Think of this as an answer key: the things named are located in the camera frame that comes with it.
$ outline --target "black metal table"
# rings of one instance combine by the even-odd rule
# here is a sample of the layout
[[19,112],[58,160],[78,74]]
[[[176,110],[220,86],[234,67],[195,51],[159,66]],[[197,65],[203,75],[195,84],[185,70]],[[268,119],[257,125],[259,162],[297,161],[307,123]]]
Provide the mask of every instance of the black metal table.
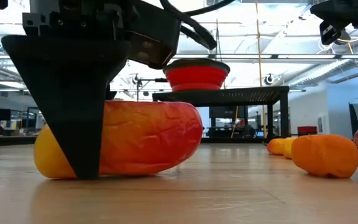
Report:
[[273,139],[273,105],[280,101],[281,137],[289,134],[288,121],[288,86],[268,86],[262,88],[236,88],[227,90],[181,91],[176,93],[154,93],[153,101],[180,101],[202,106],[256,106],[267,105],[267,138],[203,138],[210,143],[257,143]]

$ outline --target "wooden table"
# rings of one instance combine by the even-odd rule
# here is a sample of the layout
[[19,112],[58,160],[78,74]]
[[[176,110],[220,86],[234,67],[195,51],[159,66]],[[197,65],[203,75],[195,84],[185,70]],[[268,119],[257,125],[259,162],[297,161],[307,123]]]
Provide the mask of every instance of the wooden table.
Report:
[[155,177],[52,181],[0,147],[0,223],[358,223],[358,171],[320,179],[261,145],[201,145]]

